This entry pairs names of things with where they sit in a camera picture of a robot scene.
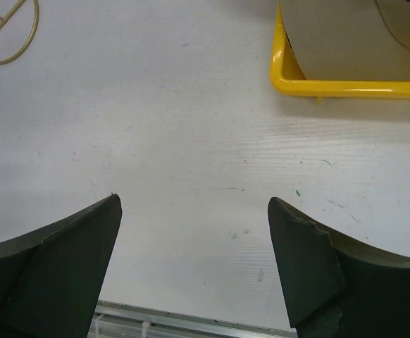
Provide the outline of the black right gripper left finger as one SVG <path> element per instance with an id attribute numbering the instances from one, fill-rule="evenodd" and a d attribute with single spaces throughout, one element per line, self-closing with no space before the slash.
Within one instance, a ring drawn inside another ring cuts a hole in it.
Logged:
<path id="1" fill-rule="evenodd" d="M 86 337 L 121 218 L 112 194 L 0 242 L 0 337 Z"/>

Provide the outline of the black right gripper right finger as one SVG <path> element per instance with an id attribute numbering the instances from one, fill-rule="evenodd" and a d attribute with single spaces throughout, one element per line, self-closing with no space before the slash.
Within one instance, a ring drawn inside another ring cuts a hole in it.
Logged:
<path id="1" fill-rule="evenodd" d="M 410 257 L 268 204 L 290 326 L 299 337 L 410 337 Z"/>

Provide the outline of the beige baseball cap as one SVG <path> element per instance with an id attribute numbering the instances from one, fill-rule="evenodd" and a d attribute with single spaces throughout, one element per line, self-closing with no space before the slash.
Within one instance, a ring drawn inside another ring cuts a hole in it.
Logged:
<path id="1" fill-rule="evenodd" d="M 308 80 L 410 80 L 410 1 L 281 1 Z"/>

